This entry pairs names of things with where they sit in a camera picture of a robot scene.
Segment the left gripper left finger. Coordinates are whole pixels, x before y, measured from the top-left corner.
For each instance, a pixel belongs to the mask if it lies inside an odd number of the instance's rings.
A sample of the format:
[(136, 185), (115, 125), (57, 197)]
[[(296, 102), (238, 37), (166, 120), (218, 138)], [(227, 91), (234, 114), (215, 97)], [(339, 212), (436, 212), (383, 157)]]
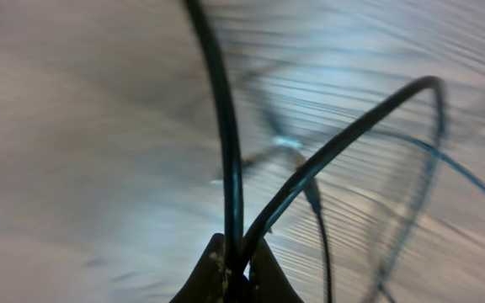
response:
[(227, 303), (227, 284), (219, 257), (223, 255), (224, 235), (214, 234), (189, 278), (170, 303)]

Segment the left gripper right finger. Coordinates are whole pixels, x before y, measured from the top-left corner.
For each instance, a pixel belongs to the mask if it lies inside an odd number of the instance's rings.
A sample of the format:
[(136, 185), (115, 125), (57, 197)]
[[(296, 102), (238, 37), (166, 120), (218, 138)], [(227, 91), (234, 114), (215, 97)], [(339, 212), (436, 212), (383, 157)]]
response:
[(268, 243), (262, 239), (250, 260), (251, 300), (256, 303), (302, 303)]

